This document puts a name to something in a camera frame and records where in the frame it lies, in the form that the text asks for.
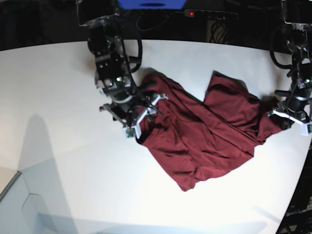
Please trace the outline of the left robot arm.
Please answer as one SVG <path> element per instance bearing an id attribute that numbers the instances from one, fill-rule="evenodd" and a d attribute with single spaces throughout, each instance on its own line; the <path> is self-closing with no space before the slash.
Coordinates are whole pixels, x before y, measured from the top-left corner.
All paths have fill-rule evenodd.
<path id="1" fill-rule="evenodd" d="M 312 114 L 304 108 L 312 104 L 312 2 L 282 0 L 280 4 L 282 23 L 272 32 L 270 44 L 274 43 L 276 32 L 281 31 L 292 62 L 288 65 L 279 63 L 273 49 L 270 49 L 270 56 L 277 67 L 288 71 L 292 82 L 286 91 L 275 90 L 275 95 L 283 101 L 268 115 L 283 118 L 284 130 L 294 123 L 299 124 L 301 135 L 308 136 L 312 133 Z"/>

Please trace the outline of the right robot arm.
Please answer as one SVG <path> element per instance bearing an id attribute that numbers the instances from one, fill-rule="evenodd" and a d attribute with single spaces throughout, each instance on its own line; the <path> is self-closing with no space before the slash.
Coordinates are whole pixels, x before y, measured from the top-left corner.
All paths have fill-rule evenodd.
<path id="1" fill-rule="evenodd" d="M 142 63 L 143 45 L 136 36 L 138 55 L 126 53 L 121 26 L 126 23 L 123 9 L 116 0 L 78 0 L 78 24 L 89 32 L 88 49 L 95 58 L 95 86 L 99 92 L 111 99 L 111 103 L 99 107 L 109 112 L 123 127 L 132 129 L 147 117 L 162 112 L 156 104 L 165 96 L 147 93 L 155 85 L 151 81 L 137 86 L 132 74 Z"/>

